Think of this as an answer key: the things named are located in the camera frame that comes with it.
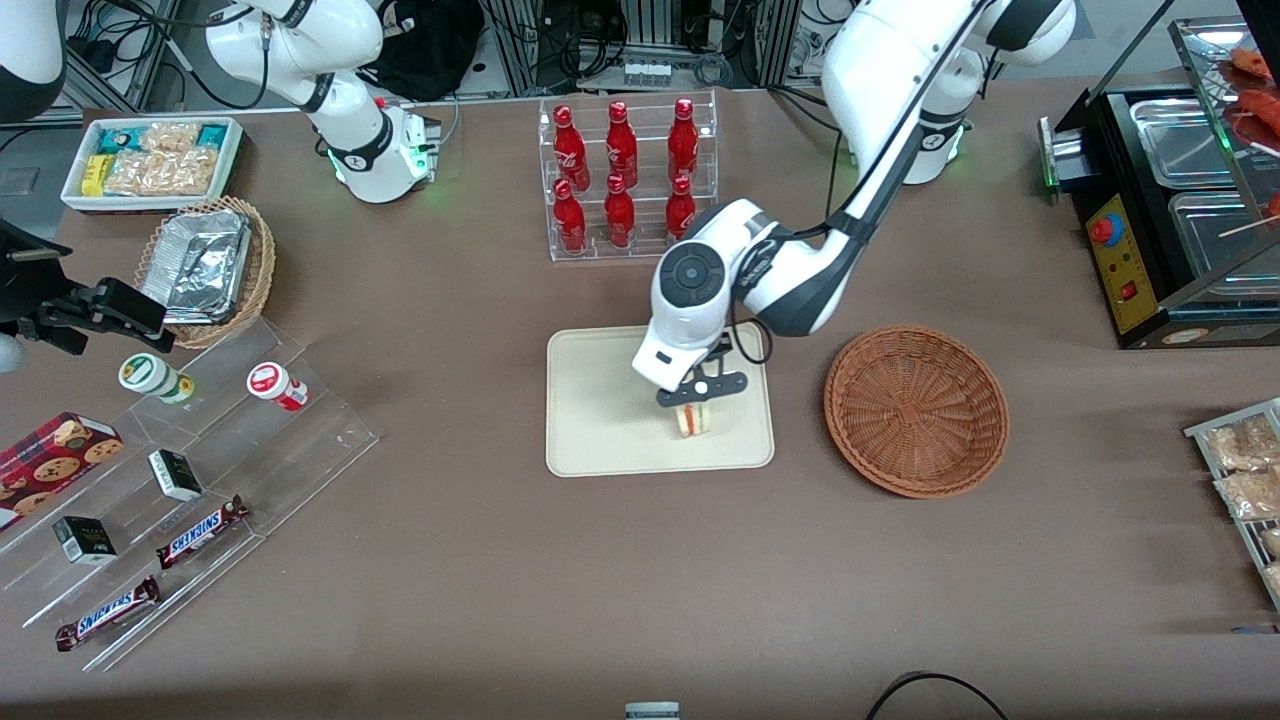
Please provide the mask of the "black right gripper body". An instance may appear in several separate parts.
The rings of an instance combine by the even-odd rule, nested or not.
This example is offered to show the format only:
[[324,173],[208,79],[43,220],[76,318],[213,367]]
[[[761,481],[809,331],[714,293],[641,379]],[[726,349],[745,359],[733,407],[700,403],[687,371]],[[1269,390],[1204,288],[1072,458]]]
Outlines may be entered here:
[[69,279],[61,259],[70,250],[1,222],[1,332],[79,356],[88,343],[81,332],[93,311],[96,288]]

